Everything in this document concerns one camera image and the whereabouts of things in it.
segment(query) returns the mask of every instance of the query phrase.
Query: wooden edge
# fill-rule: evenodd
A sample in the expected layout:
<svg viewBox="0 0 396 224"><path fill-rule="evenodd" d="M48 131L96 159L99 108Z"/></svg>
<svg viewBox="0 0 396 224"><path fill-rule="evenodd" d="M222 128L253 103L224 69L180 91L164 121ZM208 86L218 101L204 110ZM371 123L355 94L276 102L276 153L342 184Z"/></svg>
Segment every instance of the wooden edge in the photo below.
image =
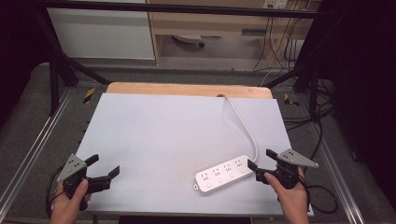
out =
<svg viewBox="0 0 396 224"><path fill-rule="evenodd" d="M246 86L190 85L190 84L160 84L113 82L108 85L106 93L129 94L159 94L159 95L191 95L218 96L224 94L230 97L272 99L268 88Z"/></svg>

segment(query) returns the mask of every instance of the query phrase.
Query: aluminum rail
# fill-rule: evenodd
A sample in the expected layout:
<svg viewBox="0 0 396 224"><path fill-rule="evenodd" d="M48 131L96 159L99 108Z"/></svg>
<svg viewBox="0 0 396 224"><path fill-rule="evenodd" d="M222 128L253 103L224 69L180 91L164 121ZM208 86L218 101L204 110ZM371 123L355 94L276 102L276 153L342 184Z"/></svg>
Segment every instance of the aluminum rail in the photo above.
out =
<svg viewBox="0 0 396 224"><path fill-rule="evenodd" d="M297 97L303 107L305 114L309 116L308 102L306 101L304 94L297 94ZM311 122L310 125L311 130L313 131L315 137L318 139L320 135L318 124ZM349 219L349 222L353 224L363 224L364 219L361 215L361 210L356 204L355 199L353 198L353 195L349 187L347 186L347 182L344 179L344 176L342 175L340 169L338 168L338 165L335 162L324 137L322 137L319 152L326 167L328 168L330 178L332 179L332 183L334 184L335 190L337 190L338 197L340 198L340 201L344 206L344 210L346 212L346 216Z"/></svg>
<svg viewBox="0 0 396 224"><path fill-rule="evenodd" d="M73 91L73 88L67 88L64 92L61 100L60 106L55 111L55 114L47 119L46 124L38 135L37 139L33 143L23 162L21 163L20 168L8 184L6 190L0 197L0 223L2 223L3 219L6 217L7 211L14 202L17 197L18 192L20 191L26 177L29 175L33 166L35 165L35 161L40 155L41 150L44 145L47 143L47 140L50 137L50 134L61 117L64 109L67 105L69 97Z"/></svg>

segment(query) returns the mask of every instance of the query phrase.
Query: black pole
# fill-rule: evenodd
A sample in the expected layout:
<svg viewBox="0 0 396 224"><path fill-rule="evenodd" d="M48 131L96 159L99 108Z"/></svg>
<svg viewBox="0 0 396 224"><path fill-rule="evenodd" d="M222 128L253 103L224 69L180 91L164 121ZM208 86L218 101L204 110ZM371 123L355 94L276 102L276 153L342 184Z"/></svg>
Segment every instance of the black pole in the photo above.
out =
<svg viewBox="0 0 396 224"><path fill-rule="evenodd" d="M333 14L331 12L249 8L249 7L206 7L206 6L187 6L187 5L87 2L87 1L67 1L67 0L35 0L35 3L41 7L90 9L90 10L172 12L172 13L211 14L211 15L300 18L300 19L329 19L333 17Z"/></svg>

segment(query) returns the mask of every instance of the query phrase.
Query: white cable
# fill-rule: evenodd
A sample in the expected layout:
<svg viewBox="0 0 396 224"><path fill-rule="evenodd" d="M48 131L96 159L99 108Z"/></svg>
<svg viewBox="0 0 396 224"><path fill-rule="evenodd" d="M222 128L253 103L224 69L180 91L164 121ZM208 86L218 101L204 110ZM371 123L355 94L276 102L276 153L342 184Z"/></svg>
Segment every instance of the white cable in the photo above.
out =
<svg viewBox="0 0 396 224"><path fill-rule="evenodd" d="M236 116L238 116L239 120L241 120L242 124L244 125L245 129L247 130L248 134L250 135L251 140L253 141L255 150L256 150L256 155L253 159L253 162L257 160L257 157L259 156L259 149L257 148L257 144L256 141L254 140L253 135L251 134L250 130L248 129L248 126L245 124L245 122L242 120L241 116L239 116L238 112L236 111L235 107L233 106L233 102L224 95L224 98L226 98L228 100L228 102L230 103L231 107L233 108L233 112L235 112Z"/></svg>
<svg viewBox="0 0 396 224"><path fill-rule="evenodd" d="M265 75L264 79L262 80L262 84L264 84L264 81L265 81L265 79L268 77L268 75L270 75L270 74L273 73L273 72L274 72L274 69L271 70L271 71L269 71L269 72L267 73L267 75Z"/></svg>

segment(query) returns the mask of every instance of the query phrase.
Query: power cord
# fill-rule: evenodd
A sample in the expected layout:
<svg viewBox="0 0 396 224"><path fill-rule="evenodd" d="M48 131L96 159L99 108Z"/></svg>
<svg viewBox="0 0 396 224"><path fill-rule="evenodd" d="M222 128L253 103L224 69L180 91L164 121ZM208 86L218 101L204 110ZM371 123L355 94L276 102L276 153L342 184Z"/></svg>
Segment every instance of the power cord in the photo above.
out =
<svg viewBox="0 0 396 224"><path fill-rule="evenodd" d="M241 121L241 123L244 125L244 127L245 127L247 133L249 134L249 136L250 136L250 138L251 138L251 141L252 141L253 144L254 144L255 153L256 153L256 155L254 156L253 162L256 161L256 160L257 160L257 157L259 156L259 149L258 149L258 147L257 147L256 140L254 140L254 137L253 137L253 135L251 134L250 130L248 129L248 126L247 126L246 123L242 120L242 118L241 118L241 116L239 115L238 111L236 111L235 107L233 106L233 102L232 102L226 95L224 95L224 94L218 95L218 97L221 97L221 96L224 97L224 98L230 103L231 108L233 109L233 112L234 112L234 113L236 114L236 116L239 118L239 120Z"/></svg>

